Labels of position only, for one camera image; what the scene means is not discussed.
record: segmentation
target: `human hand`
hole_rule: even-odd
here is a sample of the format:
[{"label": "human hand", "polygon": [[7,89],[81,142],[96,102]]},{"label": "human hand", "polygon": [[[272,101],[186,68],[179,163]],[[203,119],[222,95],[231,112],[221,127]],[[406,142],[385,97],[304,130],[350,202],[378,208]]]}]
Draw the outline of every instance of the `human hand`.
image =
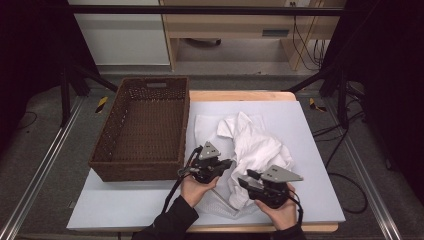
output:
[{"label": "human hand", "polygon": [[[295,191],[295,188],[287,183],[291,191]],[[296,225],[296,203],[288,199],[281,207],[272,209],[260,200],[255,200],[256,205],[271,218],[274,227],[277,230],[285,230]]]},{"label": "human hand", "polygon": [[202,200],[207,191],[216,187],[218,179],[219,177],[216,177],[210,183],[204,184],[196,181],[193,176],[187,176],[181,183],[181,196],[193,208]]}]

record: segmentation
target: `white cabinet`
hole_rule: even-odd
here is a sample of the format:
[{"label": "white cabinet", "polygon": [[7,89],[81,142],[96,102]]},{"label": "white cabinet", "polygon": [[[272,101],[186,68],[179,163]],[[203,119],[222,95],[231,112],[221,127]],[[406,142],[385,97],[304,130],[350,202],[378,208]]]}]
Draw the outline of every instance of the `white cabinet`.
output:
[{"label": "white cabinet", "polygon": [[[159,5],[157,0],[69,0],[70,5]],[[75,14],[97,65],[169,65],[159,14]]]}]

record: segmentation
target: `wicker basket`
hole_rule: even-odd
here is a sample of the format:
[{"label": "wicker basket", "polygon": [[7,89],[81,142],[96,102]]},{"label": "wicker basket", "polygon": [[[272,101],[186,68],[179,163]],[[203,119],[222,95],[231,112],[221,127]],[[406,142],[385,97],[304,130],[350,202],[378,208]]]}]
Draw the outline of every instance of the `wicker basket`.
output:
[{"label": "wicker basket", "polygon": [[189,106],[187,77],[123,79],[89,166],[105,182],[177,179]]}]

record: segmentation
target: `black cable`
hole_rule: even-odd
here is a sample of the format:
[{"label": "black cable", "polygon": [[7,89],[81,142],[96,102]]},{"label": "black cable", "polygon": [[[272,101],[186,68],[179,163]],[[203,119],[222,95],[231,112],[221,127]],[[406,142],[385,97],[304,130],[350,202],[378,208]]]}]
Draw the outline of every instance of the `black cable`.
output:
[{"label": "black cable", "polygon": [[321,40],[321,50],[318,50],[318,39],[315,40],[314,44],[314,61],[318,64],[318,67],[321,69],[322,63],[324,61],[324,51],[325,51],[325,40]]},{"label": "black cable", "polygon": [[302,226],[302,222],[303,222],[303,208],[302,205],[300,204],[300,198],[299,196],[292,190],[290,190],[290,192],[292,192],[296,198],[298,200],[296,200],[295,198],[293,198],[292,196],[290,196],[290,194],[287,196],[288,199],[292,200],[298,207],[299,209],[297,210],[297,212],[299,213],[299,217],[297,218],[297,224],[299,224],[300,226]]},{"label": "black cable", "polygon": [[37,120],[37,118],[38,118],[38,115],[35,113],[35,112],[25,112],[25,113],[31,113],[31,114],[33,114],[34,115],[34,119],[29,123],[29,124],[27,124],[27,125],[25,125],[25,126],[22,126],[22,127],[19,127],[19,128],[16,128],[16,130],[22,130],[22,129],[24,129],[24,128],[27,128],[27,127],[29,127],[29,126],[31,126],[32,124],[34,124],[35,123],[35,121]]},{"label": "black cable", "polygon": [[362,196],[364,197],[364,200],[365,200],[364,206],[360,210],[350,210],[350,209],[347,209],[347,208],[342,207],[343,210],[345,210],[348,213],[352,213],[352,214],[361,214],[361,213],[365,212],[365,210],[367,210],[367,208],[368,208],[368,198],[367,198],[367,195],[365,194],[365,191],[362,189],[362,187],[358,183],[356,183],[351,178],[348,178],[348,177],[346,177],[346,176],[344,176],[342,174],[339,174],[339,173],[328,172],[328,175],[329,176],[341,177],[341,178],[349,181],[350,183],[352,183],[353,185],[355,185],[359,189],[359,191],[361,192]]},{"label": "black cable", "polygon": [[[200,146],[200,147],[197,147],[197,148],[195,148],[193,150],[193,152],[191,153],[189,159],[187,160],[187,163],[186,163],[186,166],[185,166],[186,168],[191,165],[191,161],[193,159],[194,154],[195,153],[199,153],[202,149],[203,148]],[[168,196],[166,196],[165,203],[164,203],[163,208],[162,208],[162,213],[165,213],[166,212],[166,209],[168,209],[169,202],[171,201],[172,196],[174,196],[175,191],[180,186],[180,184],[183,181],[183,179],[185,177],[187,177],[187,176],[190,176],[190,175],[191,174],[186,174],[186,175],[183,175],[183,176],[178,176],[177,181],[174,183],[174,186],[172,186],[171,191],[169,191]]]},{"label": "black cable", "polygon": [[308,53],[309,59],[312,61],[313,64],[315,64],[316,66],[317,63],[313,60],[313,58],[311,57],[311,54],[308,51],[308,46],[306,45],[306,42],[303,40],[302,35],[300,34],[299,29],[297,28],[297,20],[296,20],[296,16],[293,16],[293,21],[294,21],[294,30],[297,32],[297,35],[299,35],[300,41],[302,42],[303,46],[305,47],[306,53]]},{"label": "black cable", "polygon": [[[348,107],[351,103],[353,103],[355,101],[357,101],[357,99],[353,99],[352,101],[350,101],[349,103],[347,103],[346,104],[346,107]],[[348,123],[350,123],[351,121],[356,120],[359,116],[361,116],[363,114],[364,114],[364,111],[359,111],[358,113],[356,113],[353,116],[351,116],[350,118],[348,118]],[[319,135],[323,135],[325,133],[328,133],[329,131],[332,131],[332,130],[336,129],[339,126],[341,126],[341,124],[337,124],[336,126],[333,126],[333,127],[329,127],[329,128],[325,128],[325,129],[322,129],[322,130],[318,130],[316,132],[320,132],[320,131],[322,131],[322,132],[319,133],[319,134],[314,135],[314,137],[319,136]],[[340,141],[337,143],[336,147],[334,148],[333,152],[331,153],[330,157],[328,158],[327,162],[325,163],[325,169],[328,169],[328,166],[330,165],[330,162],[333,159],[333,156],[335,155],[335,153],[337,152],[338,148],[342,144],[344,138],[347,136],[348,131],[349,131],[349,124],[347,125],[346,131],[341,136]],[[361,214],[361,213],[365,212],[366,209],[368,208],[368,198],[367,198],[367,195],[366,195],[365,191],[362,189],[362,187],[358,183],[356,183],[354,180],[352,180],[351,178],[349,178],[347,176],[344,176],[344,175],[339,174],[339,173],[328,172],[328,171],[327,171],[327,173],[328,173],[329,176],[337,176],[337,177],[343,178],[343,179],[349,181],[350,183],[352,183],[353,185],[355,185],[359,189],[359,191],[361,192],[361,194],[362,194],[362,196],[364,198],[364,206],[360,210],[351,210],[351,209],[348,209],[348,208],[345,208],[345,207],[342,207],[342,209],[344,211],[346,211],[348,213],[352,213],[352,214]]]},{"label": "black cable", "polygon": [[329,138],[329,139],[320,139],[320,140],[315,140],[315,142],[331,142],[336,140],[337,138],[341,138],[343,135],[339,135],[333,138]]},{"label": "black cable", "polygon": [[325,163],[325,169],[328,168],[328,166],[330,165],[331,160],[333,159],[334,154],[336,154],[337,149],[340,147],[340,145],[342,144],[344,138],[347,135],[349,128],[346,129],[346,131],[343,133],[342,138],[340,139],[340,141],[337,143],[336,147],[334,148],[333,152],[331,153],[330,157],[328,158],[327,162]]},{"label": "black cable", "polygon": [[[364,114],[364,111],[360,111],[360,112],[356,113],[355,115],[353,115],[353,116],[351,116],[351,117],[349,118],[349,121],[354,121],[354,120],[356,120],[356,119],[357,119],[358,117],[360,117],[362,114]],[[324,134],[326,134],[326,133],[329,133],[329,132],[333,131],[334,129],[337,129],[337,128],[338,128],[338,127],[340,127],[340,126],[341,126],[340,124],[337,124],[337,125],[334,125],[334,126],[332,126],[332,127],[327,127],[327,128],[323,128],[323,129],[320,129],[320,130],[316,130],[316,131],[312,132],[312,134],[314,134],[314,135],[313,135],[313,137],[315,138],[315,137],[318,137],[318,136],[324,135]]]},{"label": "black cable", "polygon": [[[294,49],[296,50],[297,54],[299,54],[300,60],[302,60],[302,63],[303,63],[303,65],[305,66],[305,68],[306,68],[306,69],[311,70],[311,71],[317,71],[317,70],[319,70],[319,69],[311,69],[311,68],[308,68],[308,66],[306,66],[306,63],[305,63],[305,61],[303,60],[303,57],[302,57],[302,55],[300,54],[299,50],[297,49],[297,47],[296,47],[296,43],[295,43],[295,41],[294,41],[294,35],[295,35],[295,32],[296,32],[296,29],[297,29],[296,16],[293,16],[293,38],[292,38],[292,40],[293,40],[293,46],[294,46]],[[305,43],[303,43],[303,44],[304,44],[305,49],[306,49],[306,51],[308,52],[308,55],[309,55],[309,51],[308,51],[308,49],[306,48]]]}]

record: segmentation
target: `dark curtain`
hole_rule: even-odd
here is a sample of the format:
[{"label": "dark curtain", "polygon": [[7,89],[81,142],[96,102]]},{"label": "dark curtain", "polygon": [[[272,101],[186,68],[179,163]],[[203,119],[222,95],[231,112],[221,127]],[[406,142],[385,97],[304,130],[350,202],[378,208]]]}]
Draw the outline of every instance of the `dark curtain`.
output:
[{"label": "dark curtain", "polygon": [[[98,74],[73,14],[42,11],[49,4],[68,2],[0,1],[0,152],[24,115],[28,100],[60,84],[65,63],[74,62]],[[74,88],[87,88],[82,76],[74,72],[70,76]]]},{"label": "dark curtain", "polygon": [[[362,4],[356,0],[348,3]],[[342,60],[348,80],[364,85],[364,108],[376,138],[388,162],[403,173],[422,203],[423,15],[422,1],[382,0],[343,59],[337,54],[366,15],[341,19],[325,57],[326,66]]]}]

